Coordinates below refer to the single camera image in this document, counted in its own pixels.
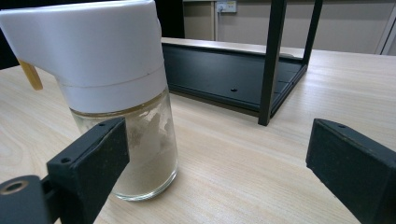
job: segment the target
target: black metal frame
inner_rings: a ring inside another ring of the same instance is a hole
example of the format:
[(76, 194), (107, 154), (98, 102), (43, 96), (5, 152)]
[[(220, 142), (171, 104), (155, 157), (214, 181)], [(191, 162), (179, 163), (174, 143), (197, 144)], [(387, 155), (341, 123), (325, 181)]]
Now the black metal frame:
[(279, 56), (286, 0), (272, 1), (265, 55), (163, 43), (169, 89), (259, 112), (266, 126), (307, 69), (322, 5), (315, 1), (302, 59)]

